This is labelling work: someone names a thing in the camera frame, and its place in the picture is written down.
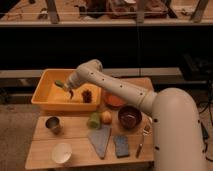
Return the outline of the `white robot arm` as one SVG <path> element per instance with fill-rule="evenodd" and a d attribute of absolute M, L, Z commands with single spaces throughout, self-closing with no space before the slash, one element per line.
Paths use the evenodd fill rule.
<path fill-rule="evenodd" d="M 76 89 L 92 83 L 124 99 L 153 118 L 155 171 L 207 171 L 201 122 L 194 99 L 179 88 L 159 93 L 102 73 L 93 59 L 79 65 L 65 87 Z"/>

